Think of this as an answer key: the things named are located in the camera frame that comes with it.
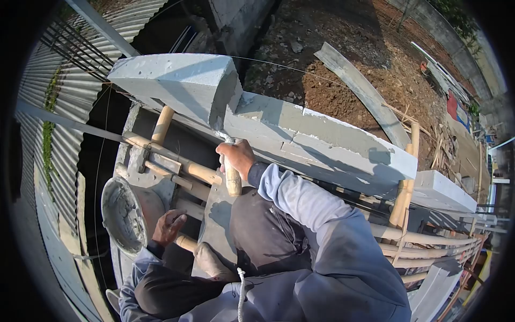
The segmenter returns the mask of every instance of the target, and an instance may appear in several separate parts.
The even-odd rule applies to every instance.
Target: soil
[[[361,101],[313,55],[326,41],[361,71],[387,103],[401,111],[407,109],[407,115],[433,133],[433,127],[444,124],[446,99],[421,74],[423,59],[409,44],[414,38],[410,30],[431,36],[418,24],[420,30],[401,28],[397,34],[397,24],[388,19],[389,14],[394,11],[384,0],[283,0],[253,57],[262,62],[249,66],[244,89],[308,107],[388,141]],[[413,20],[404,24],[411,26]],[[422,47],[429,42],[424,37],[415,38]],[[293,51],[295,42],[303,46],[302,51]],[[439,48],[432,46],[433,51],[428,51],[441,59]],[[456,68],[449,57],[440,61],[462,80],[454,75]],[[421,133],[419,171],[430,168],[436,145],[434,138]]]

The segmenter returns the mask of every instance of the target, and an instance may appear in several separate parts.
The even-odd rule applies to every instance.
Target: wooden trowel handle
[[[228,158],[224,158],[224,166],[226,170],[226,185],[229,196],[240,196],[242,194],[242,179],[239,176],[239,172],[233,168]]]

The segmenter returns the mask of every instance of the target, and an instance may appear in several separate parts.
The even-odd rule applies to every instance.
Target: mortar bucket
[[[154,191],[131,185],[122,177],[106,182],[101,209],[109,237],[131,258],[148,245],[158,219],[164,215],[163,202]]]

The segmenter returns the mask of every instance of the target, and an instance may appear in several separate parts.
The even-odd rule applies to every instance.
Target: hand
[[[166,247],[177,238],[177,233],[187,220],[186,210],[168,210],[159,218],[152,240]]]
[[[220,143],[216,147],[216,152],[220,154],[220,171],[225,173],[224,158],[228,158],[233,168],[239,172],[239,176],[247,181],[250,167],[256,160],[249,141],[236,139],[235,144]]]

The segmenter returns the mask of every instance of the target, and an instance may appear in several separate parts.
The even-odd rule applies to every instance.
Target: leg
[[[311,269],[304,230],[290,215],[245,187],[232,206],[230,233],[246,276]]]
[[[227,282],[206,281],[150,265],[134,294],[140,308],[162,320],[178,317],[220,295]]]

